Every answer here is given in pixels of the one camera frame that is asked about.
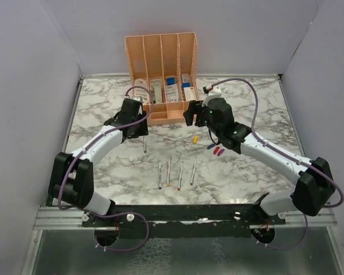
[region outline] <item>pink object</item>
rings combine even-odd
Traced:
[[[220,151],[218,152],[218,156],[220,156],[221,154],[223,154],[223,152],[224,152],[224,149],[220,150]]]

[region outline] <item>white wall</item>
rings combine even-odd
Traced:
[[[196,32],[198,73],[283,73],[322,0],[42,0],[85,74],[127,73],[124,37]]]
[[[38,0],[0,0],[0,275],[20,274],[79,74]]]
[[[306,155],[327,159],[344,191],[344,0],[325,0],[283,85]],[[344,243],[344,204],[334,211]]]

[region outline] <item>cable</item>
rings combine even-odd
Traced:
[[[326,174],[324,174],[323,172],[321,172],[320,170],[318,170],[317,168],[307,164],[307,163],[304,163],[304,162],[301,162],[299,159],[296,159],[296,158],[293,158],[291,156],[289,156],[288,154],[282,152],[281,150],[275,148],[274,146],[270,145],[269,143],[266,143],[265,141],[263,141],[255,132],[255,120],[256,120],[256,116],[257,116],[257,111],[259,109],[259,99],[257,97],[257,92],[255,90],[255,88],[252,86],[252,84],[247,81],[246,79],[243,79],[243,78],[238,78],[238,77],[233,77],[233,78],[228,78],[228,79],[225,79],[225,80],[221,80],[221,81],[218,81],[214,84],[212,84],[212,89],[214,88],[214,86],[217,86],[219,84],[222,84],[222,83],[225,83],[225,82],[228,82],[228,81],[242,81],[242,82],[245,82],[252,90],[253,92],[253,95],[255,97],[255,111],[253,113],[253,117],[252,117],[252,122],[251,122],[251,132],[253,134],[253,136],[259,141],[261,142],[262,144],[265,144],[265,146],[267,146],[268,148],[270,148],[271,150],[277,152],[279,155],[282,155],[283,157],[293,161],[293,162],[296,162],[298,164],[302,164],[304,166],[306,166],[307,168],[309,169],[312,169],[313,171],[315,171],[316,173],[318,173],[319,175],[321,175],[322,177],[324,177],[326,180],[328,180],[332,185],[335,186],[335,188],[338,190],[339,194],[340,194],[340,200],[338,203],[334,204],[334,205],[325,205],[324,208],[334,208],[334,207],[338,207],[340,206],[341,204],[343,204],[344,202],[344,193],[343,191],[341,190],[341,188],[333,181],[333,179],[331,179],[329,176],[327,176]],[[296,248],[298,246],[300,246],[304,240],[307,238],[307,235],[308,235],[308,220],[307,220],[307,216],[304,215],[304,220],[306,222],[306,229],[304,231],[304,234],[303,234],[303,237],[302,239],[294,244],[294,245],[291,245],[291,246],[285,246],[285,247],[279,247],[279,246],[271,246],[271,245],[268,245],[268,244],[264,244],[264,243],[261,243],[260,241],[259,244],[265,246],[265,247],[268,247],[268,248],[271,248],[271,249],[275,249],[275,250],[289,250],[289,249],[293,249],[293,248]]]
[[[150,98],[153,97],[153,95],[151,94],[151,92],[146,89],[145,87],[142,87],[142,86],[133,86],[131,88],[129,88],[127,91],[126,91],[126,94],[125,96],[128,96],[130,98],[130,96],[128,95],[128,93],[132,90],[132,89],[135,89],[135,88],[140,88],[140,89],[143,89],[145,90]],[[108,135],[109,133],[111,132],[114,132],[116,130],[120,130],[120,129],[123,129],[123,128],[127,128],[127,127],[130,127],[130,126],[133,126],[133,125],[136,125],[140,122],[143,122],[144,120],[146,120],[150,115],[151,113],[153,112],[153,109],[154,109],[154,103],[153,101],[151,102],[151,106],[150,106],[150,110],[149,112],[147,113],[147,115],[135,122],[132,122],[132,123],[129,123],[129,124],[126,124],[126,125],[122,125],[122,126],[119,126],[119,127],[115,127],[115,128],[112,128],[112,129],[109,129],[108,131],[105,131],[104,134],[100,134],[98,135],[96,138],[94,138],[94,140],[89,143],[78,155],[76,155],[73,159],[73,161],[70,163],[66,173],[65,173],[65,176],[61,182],[61,186],[60,186],[60,191],[58,192],[58,198],[57,198],[57,207],[60,209],[60,210],[66,210],[66,209],[69,209],[69,207],[67,206],[63,206],[61,205],[61,200],[62,200],[62,194],[64,192],[64,188],[65,188],[65,184],[69,178],[69,175],[72,171],[72,169],[74,168],[74,165],[75,163],[78,161],[78,159],[86,152],[88,151],[99,139],[103,138],[105,135]],[[132,251],[132,250],[135,250],[139,247],[141,247],[148,239],[148,236],[149,236],[149,225],[148,225],[148,221],[147,219],[142,215],[142,214],[139,214],[139,213],[135,213],[135,212],[122,212],[122,213],[118,213],[118,214],[114,214],[114,215],[99,215],[97,213],[92,213],[93,215],[97,216],[97,217],[100,217],[100,218],[115,218],[115,217],[118,217],[118,216],[122,216],[122,215],[127,215],[127,214],[133,214],[133,215],[137,215],[139,217],[141,217],[145,223],[146,223],[146,227],[147,227],[147,233],[146,233],[146,236],[143,240],[143,242],[141,242],[140,244],[138,244],[136,247],[132,247],[132,248],[128,248],[128,249],[113,249],[113,248],[110,248],[110,247],[105,247],[107,250],[110,250],[110,251],[117,251],[117,252],[127,252],[127,251]]]
[[[146,229],[147,229],[147,233],[145,234],[144,240],[141,243],[139,243],[138,245],[136,245],[136,246],[134,246],[132,248],[121,248],[121,249],[119,249],[119,248],[111,248],[109,246],[101,246],[98,243],[98,241],[96,239],[96,236],[95,236],[95,242],[97,243],[96,247],[99,246],[99,247],[103,248],[105,251],[109,250],[109,251],[115,251],[115,252],[129,252],[129,251],[133,251],[135,249],[138,249],[139,247],[143,246],[146,243],[146,241],[148,240],[148,236],[149,236],[149,224],[148,224],[147,219],[142,214],[139,214],[139,213],[136,213],[136,212],[122,212],[122,213],[118,213],[118,214],[114,214],[114,215],[107,215],[107,216],[105,216],[105,215],[99,215],[99,214],[93,213],[93,215],[95,215],[97,217],[100,217],[100,218],[105,218],[105,219],[107,219],[107,218],[116,218],[116,217],[119,217],[119,216],[122,216],[122,215],[128,215],[128,214],[133,214],[133,215],[139,216],[139,217],[141,217],[143,219],[143,221],[144,221],[144,223],[146,225]]]

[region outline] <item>marble tabletop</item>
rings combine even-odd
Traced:
[[[224,78],[199,78],[202,87]],[[257,89],[259,112],[256,131],[277,145],[300,154],[286,104],[275,77],[250,78]],[[120,109],[129,78],[86,78],[81,88],[66,152],[71,152],[98,133],[103,123]],[[232,106],[236,121],[250,125],[254,110],[253,93],[240,82],[221,84],[223,97]],[[198,135],[198,142],[193,138]],[[175,205],[252,203],[262,193],[291,187],[280,174],[249,157],[225,150],[221,156],[207,150],[210,141],[205,127],[184,124],[149,127],[147,153],[143,138],[126,140],[114,148],[94,171],[95,190],[116,204]],[[193,186],[189,184],[195,157]],[[167,161],[171,158],[171,186],[166,186]],[[162,189],[158,189],[158,162],[162,163]],[[181,191],[177,191],[183,161]]]

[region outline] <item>purple cable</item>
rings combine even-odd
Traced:
[[[128,97],[129,97],[129,95],[128,95],[129,91],[131,91],[131,90],[134,89],[134,88],[143,89],[143,90],[145,90],[145,91],[149,94],[150,98],[153,97],[153,95],[151,94],[151,92],[150,92],[148,89],[146,89],[146,88],[144,88],[144,87],[142,87],[142,86],[133,86],[133,87],[129,88],[129,89],[126,91],[125,96],[128,96]],[[129,123],[129,124],[126,124],[126,125],[122,125],[122,126],[119,126],[119,127],[115,127],[115,128],[110,129],[110,130],[108,130],[108,131],[105,131],[104,135],[103,135],[103,134],[100,134],[99,136],[97,136],[91,143],[88,144],[88,146],[86,146],[78,155],[76,155],[76,156],[74,157],[73,161],[71,162],[71,164],[69,165],[69,167],[68,167],[68,169],[67,169],[67,171],[66,171],[66,173],[65,173],[64,179],[63,179],[62,182],[61,182],[60,191],[58,192],[57,207],[58,207],[60,210],[69,209],[69,207],[66,207],[66,206],[64,207],[63,205],[61,205],[61,200],[62,200],[62,194],[63,194],[63,192],[64,192],[65,184],[66,184],[66,182],[67,182],[67,180],[68,180],[68,177],[69,177],[69,175],[70,175],[72,169],[74,168],[74,165],[75,165],[75,163],[77,162],[77,160],[78,160],[86,151],[88,151],[88,150],[89,150],[89,149],[90,149],[99,139],[103,138],[105,135],[108,135],[109,133],[111,133],[111,132],[113,132],[113,131],[116,131],[116,130],[120,130],[120,129],[123,129],[123,128],[126,128],[126,127],[130,127],[130,126],[136,125],[136,124],[138,124],[138,123],[140,123],[140,122],[146,120],[146,119],[151,115],[151,113],[153,112],[153,109],[154,109],[154,103],[153,103],[153,101],[151,101],[151,106],[150,106],[149,113],[147,113],[147,115],[146,115],[145,117],[139,119],[138,121],[135,121],[135,122],[132,122],[132,123]],[[148,235],[149,235],[149,225],[148,225],[148,222],[147,222],[146,218],[145,218],[143,215],[139,214],[139,213],[123,212],[123,213],[118,213],[118,214],[109,215],[109,216],[103,216],[103,215],[99,215],[99,214],[96,214],[96,213],[92,213],[92,214],[93,214],[93,215],[96,215],[96,216],[98,216],[98,217],[101,217],[101,218],[113,218],[113,217],[118,217],[118,216],[121,216],[121,215],[134,214],[134,215],[137,215],[137,216],[141,217],[141,218],[146,222],[147,234],[146,234],[146,237],[145,237],[144,241],[143,241],[141,244],[139,244],[139,245],[136,246],[136,247],[127,249],[127,250],[122,250],[122,249],[116,250],[116,249],[106,248],[106,249],[108,249],[108,250],[112,250],[112,251],[132,251],[132,250],[134,250],[134,249],[137,249],[137,248],[141,247],[141,246],[146,242],[146,240],[148,239]]]
[[[143,246],[146,243],[146,241],[148,240],[148,236],[149,236],[149,225],[148,225],[147,219],[142,214],[139,214],[139,213],[136,213],[136,212],[122,212],[122,213],[119,213],[119,214],[104,216],[104,215],[99,215],[99,214],[93,213],[93,215],[95,215],[97,217],[100,217],[100,218],[116,218],[116,217],[119,217],[119,216],[122,216],[122,215],[128,215],[128,214],[133,214],[133,215],[139,216],[139,217],[141,217],[143,219],[143,221],[144,221],[144,223],[145,223],[145,225],[147,227],[147,233],[145,235],[144,240],[140,244],[138,244],[138,245],[136,245],[136,246],[134,246],[132,248],[122,248],[122,249],[120,249],[120,248],[111,248],[109,246],[101,246],[98,243],[98,241],[96,239],[96,236],[95,236],[94,239],[95,239],[95,242],[97,243],[97,246],[100,246],[101,248],[109,250],[109,251],[129,252],[129,251],[133,251],[135,249],[138,249],[139,247]]]
[[[255,97],[255,111],[253,113],[253,117],[252,117],[252,122],[251,122],[251,131],[252,131],[252,134],[253,136],[259,141],[261,142],[262,144],[265,144],[268,148],[270,148],[271,150],[277,152],[279,155],[282,155],[283,157],[293,161],[293,162],[296,162],[298,164],[302,164],[304,166],[306,166],[307,168],[309,169],[312,169],[313,171],[315,171],[317,174],[321,175],[322,177],[324,177],[326,180],[328,180],[332,185],[335,186],[335,188],[338,190],[339,194],[340,194],[340,200],[338,203],[334,204],[334,205],[325,205],[324,208],[334,208],[334,207],[338,207],[340,206],[341,204],[343,204],[344,202],[344,193],[343,191],[341,190],[341,188],[327,175],[325,175],[323,172],[321,172],[320,170],[318,170],[317,168],[307,164],[307,163],[304,163],[304,162],[300,162],[298,159],[296,158],[293,158],[291,156],[289,156],[288,154],[282,152],[281,150],[275,148],[274,146],[271,146],[269,143],[265,143],[265,141],[263,141],[255,132],[255,120],[256,120],[256,116],[257,116],[257,110],[259,108],[259,99],[257,97],[257,93],[256,93],[256,90],[255,88],[252,86],[252,84],[250,82],[248,82],[246,79],[243,79],[243,78],[228,78],[228,79],[225,79],[225,80],[222,80],[222,81],[218,81],[214,84],[212,84],[212,88],[214,86],[217,86],[219,84],[222,84],[222,83],[225,83],[225,82],[228,82],[228,81],[234,81],[234,80],[237,80],[237,81],[242,81],[242,82],[245,82],[252,90],[253,92],[253,95]],[[268,248],[272,248],[272,249],[276,249],[276,250],[288,250],[288,249],[292,249],[292,248],[296,248],[297,246],[301,245],[304,240],[306,239],[307,237],[307,234],[308,234],[308,221],[307,221],[307,217],[306,215],[304,215],[304,220],[306,221],[306,230],[303,234],[303,237],[302,239],[296,243],[295,245],[292,245],[292,246],[287,246],[287,247],[277,247],[277,246],[269,246],[267,245],[266,247]]]

